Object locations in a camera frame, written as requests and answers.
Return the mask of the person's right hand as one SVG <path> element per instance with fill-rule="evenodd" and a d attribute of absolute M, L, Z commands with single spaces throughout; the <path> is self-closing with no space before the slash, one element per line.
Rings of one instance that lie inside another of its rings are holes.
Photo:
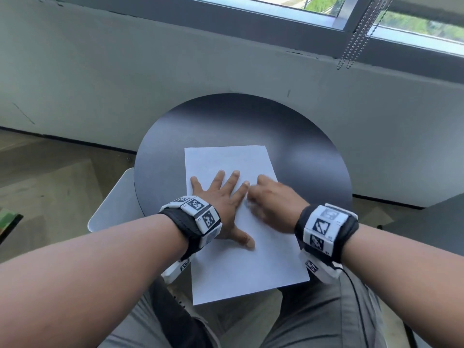
<path fill-rule="evenodd" d="M 248 189 L 247 205 L 272 229 L 293 234 L 301 213 L 310 204 L 292 188 L 261 174 Z"/>

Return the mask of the person's left hand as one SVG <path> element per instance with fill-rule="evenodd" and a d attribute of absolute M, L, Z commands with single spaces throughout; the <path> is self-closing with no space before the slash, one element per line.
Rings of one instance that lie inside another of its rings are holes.
<path fill-rule="evenodd" d="M 223 226 L 216 238 L 232 241 L 232 229 L 238 228 L 235 224 L 236 212 L 248 192 L 250 183 L 245 181 L 237 191 L 225 192 L 224 178 L 225 171 L 218 171 L 210 187 L 204 190 L 205 194 L 200 198 L 214 206 L 221 218 Z"/>

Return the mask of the white paper sheet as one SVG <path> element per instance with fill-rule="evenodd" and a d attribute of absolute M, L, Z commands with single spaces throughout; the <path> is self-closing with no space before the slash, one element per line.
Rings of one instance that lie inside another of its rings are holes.
<path fill-rule="evenodd" d="M 218 170 L 224 170 L 225 179 L 234 170 L 240 171 L 236 188 L 244 181 L 256 184 L 260 174 L 277 181 L 265 146 L 187 147 L 184 154 L 188 195 L 193 191 L 192 176 L 205 189 Z M 194 305 L 310 280 L 293 234 L 272 230 L 254 217 L 245 202 L 238 208 L 235 223 L 255 240 L 255 249 L 246 250 L 233 241 L 215 239 L 196 253 L 191 260 Z"/>

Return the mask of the person's left forearm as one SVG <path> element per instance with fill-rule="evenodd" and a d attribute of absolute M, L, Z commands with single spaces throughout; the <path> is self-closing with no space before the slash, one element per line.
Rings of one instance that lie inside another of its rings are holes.
<path fill-rule="evenodd" d="M 187 248 L 155 215 L 0 263 L 0 348 L 96 348 Z"/>

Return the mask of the person's right forearm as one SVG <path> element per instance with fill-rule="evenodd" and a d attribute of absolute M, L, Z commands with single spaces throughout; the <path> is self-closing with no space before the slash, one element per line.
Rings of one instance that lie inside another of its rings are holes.
<path fill-rule="evenodd" d="M 464 348 L 464 257 L 360 224 L 342 264 L 434 348 Z"/>

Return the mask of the black wrist band with markers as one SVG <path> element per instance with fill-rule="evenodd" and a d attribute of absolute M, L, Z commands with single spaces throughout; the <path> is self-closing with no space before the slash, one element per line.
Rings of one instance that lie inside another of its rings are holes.
<path fill-rule="evenodd" d="M 164 205 L 159 214 L 168 216 L 188 241 L 185 254 L 161 275 L 171 284 L 189 266 L 192 257 L 217 237 L 222 228 L 217 210 L 198 196 L 183 196 Z"/>
<path fill-rule="evenodd" d="M 349 210 L 328 203 L 307 206 L 294 228 L 303 245 L 299 253 L 302 264 L 322 283 L 333 283 L 343 270 L 343 246 L 358 228 L 358 216 Z"/>

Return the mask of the white chair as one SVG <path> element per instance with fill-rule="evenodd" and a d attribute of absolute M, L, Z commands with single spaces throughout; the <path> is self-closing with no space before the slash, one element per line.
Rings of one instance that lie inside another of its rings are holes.
<path fill-rule="evenodd" d="M 134 182 L 134 168 L 127 169 L 88 222 L 88 231 L 97 232 L 143 218 Z"/>

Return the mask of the grey trousers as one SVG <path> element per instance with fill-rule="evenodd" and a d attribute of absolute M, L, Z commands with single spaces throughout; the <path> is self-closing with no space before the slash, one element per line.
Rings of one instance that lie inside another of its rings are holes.
<path fill-rule="evenodd" d="M 379 300 L 354 274 L 279 288 L 280 314 L 261 348 L 387 348 Z M 192 302 L 159 278 L 98 348 L 220 348 Z"/>

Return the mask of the green patterned object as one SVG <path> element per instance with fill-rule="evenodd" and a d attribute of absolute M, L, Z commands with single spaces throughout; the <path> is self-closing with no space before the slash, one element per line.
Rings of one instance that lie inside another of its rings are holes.
<path fill-rule="evenodd" d="M 0 207 L 0 245 L 23 219 L 23 215 Z"/>

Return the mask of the grey window frame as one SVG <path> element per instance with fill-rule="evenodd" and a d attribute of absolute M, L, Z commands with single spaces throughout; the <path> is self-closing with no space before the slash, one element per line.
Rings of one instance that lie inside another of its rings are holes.
<path fill-rule="evenodd" d="M 375 53 L 445 54 L 464 58 L 464 43 L 409 30 L 374 30 L 376 0 L 342 0 L 334 16 L 299 8 L 292 0 L 51 0 L 281 46 L 332 58 L 355 56 L 374 38 Z"/>

